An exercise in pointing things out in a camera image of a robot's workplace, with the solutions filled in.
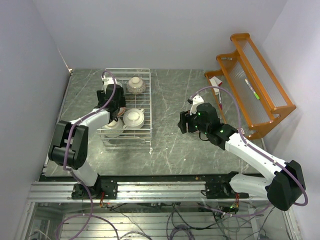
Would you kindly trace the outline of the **white wire dish rack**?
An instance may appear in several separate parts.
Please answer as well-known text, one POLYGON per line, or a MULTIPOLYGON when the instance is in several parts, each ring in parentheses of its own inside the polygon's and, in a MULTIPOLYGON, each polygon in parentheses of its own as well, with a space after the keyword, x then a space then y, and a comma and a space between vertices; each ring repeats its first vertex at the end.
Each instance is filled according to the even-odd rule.
POLYGON ((124 88, 126 106, 120 108, 118 123, 119 127, 111 129, 104 125, 97 130, 101 141, 107 144, 123 145, 125 143, 151 142, 152 138, 152 95, 151 95, 151 70, 148 68, 107 68, 117 82, 124 88), (142 93, 131 93, 128 91, 127 84, 133 77, 138 77, 145 84, 142 93), (144 123, 140 128, 129 128, 124 122, 125 113, 132 109, 143 111, 144 123))

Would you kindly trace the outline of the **red patterned bowl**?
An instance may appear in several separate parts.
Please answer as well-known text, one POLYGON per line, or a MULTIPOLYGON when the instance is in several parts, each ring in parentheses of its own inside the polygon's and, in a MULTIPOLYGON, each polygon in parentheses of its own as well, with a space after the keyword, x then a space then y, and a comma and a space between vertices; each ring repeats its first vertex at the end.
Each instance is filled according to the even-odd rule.
POLYGON ((119 112, 117 113, 117 116, 118 117, 122 116, 125 113, 125 111, 126 111, 126 107, 121 107, 119 109, 119 112))

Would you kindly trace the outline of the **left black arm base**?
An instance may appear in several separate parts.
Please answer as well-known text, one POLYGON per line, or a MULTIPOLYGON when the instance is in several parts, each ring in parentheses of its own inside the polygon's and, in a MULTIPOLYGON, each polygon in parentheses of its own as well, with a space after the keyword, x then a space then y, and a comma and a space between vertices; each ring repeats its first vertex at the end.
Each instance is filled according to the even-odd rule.
MULTIPOLYGON (((91 198, 115 200, 118 193, 118 184, 111 178, 101 177, 98 175, 97 181, 93 186, 87 186, 90 191, 91 198)), ((73 200, 89 200, 89 194, 81 183, 73 185, 71 198, 73 200)))

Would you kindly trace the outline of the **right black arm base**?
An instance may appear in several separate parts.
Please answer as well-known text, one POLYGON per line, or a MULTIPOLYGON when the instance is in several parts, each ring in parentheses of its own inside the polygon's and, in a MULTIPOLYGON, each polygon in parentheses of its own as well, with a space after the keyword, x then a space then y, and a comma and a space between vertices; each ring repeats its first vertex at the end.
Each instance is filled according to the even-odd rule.
POLYGON ((237 171, 231 171, 228 174, 204 175, 205 189, 201 190, 200 193, 206 199, 235 199, 238 194, 242 199, 248 198, 248 193, 235 192, 230 185, 231 179, 237 174, 237 171))

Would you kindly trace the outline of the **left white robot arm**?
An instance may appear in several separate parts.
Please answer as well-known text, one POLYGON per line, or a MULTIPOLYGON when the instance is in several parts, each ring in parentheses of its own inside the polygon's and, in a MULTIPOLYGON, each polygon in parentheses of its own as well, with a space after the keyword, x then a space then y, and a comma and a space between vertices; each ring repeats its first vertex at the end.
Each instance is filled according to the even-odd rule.
POLYGON ((89 137, 117 120, 120 108, 126 106, 124 88, 117 82, 107 84, 96 93, 98 104, 91 112, 76 120, 60 120, 56 124, 48 150, 48 159, 84 183, 84 192, 91 199, 101 195, 102 186, 97 183, 98 174, 87 162, 89 137))

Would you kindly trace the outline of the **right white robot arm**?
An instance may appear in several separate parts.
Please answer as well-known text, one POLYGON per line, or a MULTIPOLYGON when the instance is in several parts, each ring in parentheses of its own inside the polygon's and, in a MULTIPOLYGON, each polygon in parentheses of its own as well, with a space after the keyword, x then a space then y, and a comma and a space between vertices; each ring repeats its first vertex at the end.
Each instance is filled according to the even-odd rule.
POLYGON ((287 211, 305 194, 303 171, 298 162, 277 158, 247 140, 236 128, 222 123, 210 103, 196 103, 191 110, 180 112, 177 126, 183 134, 204 134, 207 142, 236 155, 262 174, 253 177, 234 173, 220 186, 224 197, 248 193, 267 198, 274 207, 287 211))

